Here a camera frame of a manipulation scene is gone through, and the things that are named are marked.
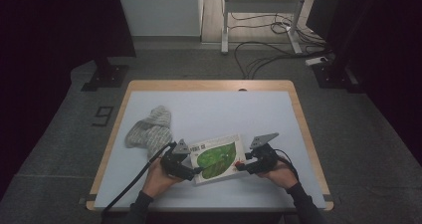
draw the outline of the book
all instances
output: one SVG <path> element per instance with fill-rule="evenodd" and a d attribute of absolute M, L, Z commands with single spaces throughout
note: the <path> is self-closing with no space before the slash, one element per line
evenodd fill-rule
<path fill-rule="evenodd" d="M 197 184 L 238 173 L 235 164 L 245 162 L 245 151 L 239 134 L 227 135 L 188 145 L 193 167 L 203 171 L 195 175 Z"/>

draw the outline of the gray carpet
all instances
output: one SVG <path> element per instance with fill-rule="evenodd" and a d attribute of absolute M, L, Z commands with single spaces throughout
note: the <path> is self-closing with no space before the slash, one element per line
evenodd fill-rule
<path fill-rule="evenodd" d="M 128 82 L 242 79 L 233 52 L 222 56 L 218 49 L 141 45 L 137 58 L 110 59 L 129 65 L 122 87 L 96 92 L 81 92 L 95 64 L 74 69 L 68 95 L 1 201 L 0 223 L 100 223 L 85 198 Z M 247 64 L 273 55 L 248 49 L 239 58 Z M 320 89 L 305 59 L 276 61 L 255 79 L 294 82 L 334 200 L 334 209 L 323 212 L 328 223 L 422 223 L 422 168 L 366 95 Z M 100 107 L 113 107 L 106 126 L 93 125 L 106 121 L 96 117 Z"/>

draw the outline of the wooden table edge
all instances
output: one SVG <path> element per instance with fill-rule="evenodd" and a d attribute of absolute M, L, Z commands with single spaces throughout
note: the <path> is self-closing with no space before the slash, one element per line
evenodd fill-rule
<path fill-rule="evenodd" d="M 109 155 L 112 150 L 117 132 L 124 115 L 130 94 L 134 91 L 229 91 L 236 92 L 240 90 L 246 91 L 278 91 L 278 92 L 289 92 L 289 96 L 292 100 L 292 107 L 294 108 L 295 116 L 297 117 L 299 127 L 301 129 L 302 136 L 308 151 L 314 173 L 316 174 L 316 180 L 322 191 L 324 197 L 330 197 L 328 185 L 326 184 L 325 177 L 323 175 L 322 167 L 319 163 L 317 151 L 314 146 L 313 139 L 311 137 L 308 124 L 305 119 L 304 112 L 302 110 L 301 103 L 299 101 L 298 94 L 295 86 L 291 81 L 280 81 L 280 80 L 265 80 L 265 81 L 237 81 L 237 80 L 148 80 L 148 81 L 131 81 L 127 86 L 124 98 L 121 102 L 120 109 L 115 119 L 114 126 L 109 136 L 108 143 L 105 148 L 102 162 L 94 180 L 93 186 L 90 191 L 90 196 L 96 196 L 99 192 L 100 185 L 103 181 L 103 176 L 106 171 L 106 165 L 108 163 Z M 94 207 L 95 201 L 87 201 L 87 208 L 89 210 L 97 210 Z M 326 207 L 324 211 L 332 210 L 333 202 L 331 200 L 325 201 Z"/>

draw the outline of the hand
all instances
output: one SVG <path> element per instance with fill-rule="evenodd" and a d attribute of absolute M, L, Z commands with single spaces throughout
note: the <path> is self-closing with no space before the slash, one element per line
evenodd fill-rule
<path fill-rule="evenodd" d="M 269 172 L 257 173 L 257 175 L 259 177 L 268 178 L 276 185 L 285 189 L 289 189 L 298 183 L 298 180 L 296 179 L 293 172 L 281 161 L 277 161 L 277 165 L 273 170 Z"/>
<path fill-rule="evenodd" d="M 161 158 L 158 157 L 151 163 L 142 188 L 143 193 L 152 198 L 165 192 L 173 184 L 183 181 L 181 178 L 167 175 L 160 161 Z"/>

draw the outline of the crumpled towel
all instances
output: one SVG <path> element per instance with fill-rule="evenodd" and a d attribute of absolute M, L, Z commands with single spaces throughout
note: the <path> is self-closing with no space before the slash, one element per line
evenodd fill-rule
<path fill-rule="evenodd" d="M 161 147 L 172 140 L 170 131 L 171 112 L 164 106 L 151 111 L 149 117 L 138 121 L 126 135 L 127 147 L 146 147 L 152 157 Z"/>

